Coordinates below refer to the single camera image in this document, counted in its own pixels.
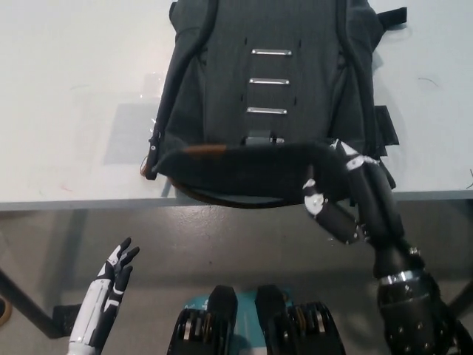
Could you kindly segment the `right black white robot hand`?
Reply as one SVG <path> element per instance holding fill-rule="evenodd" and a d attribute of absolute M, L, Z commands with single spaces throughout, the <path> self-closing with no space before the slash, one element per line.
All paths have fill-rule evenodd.
<path fill-rule="evenodd" d="M 330 147 L 341 158 L 350 200 L 358 217 L 328 198 L 316 180 L 312 165 L 302 187 L 307 213 L 343 244 L 364 240 L 375 252 L 373 275 L 380 284 L 392 285 L 422 278 L 425 264 L 416 247 L 404 239 L 404 227 L 381 162 L 336 140 Z"/>

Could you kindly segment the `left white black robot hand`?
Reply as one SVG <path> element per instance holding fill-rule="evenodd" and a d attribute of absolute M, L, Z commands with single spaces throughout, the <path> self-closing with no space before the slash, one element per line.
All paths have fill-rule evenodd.
<path fill-rule="evenodd" d="M 127 237 L 90 283 L 69 337 L 68 354 L 101 354 L 117 318 L 140 248 Z"/>

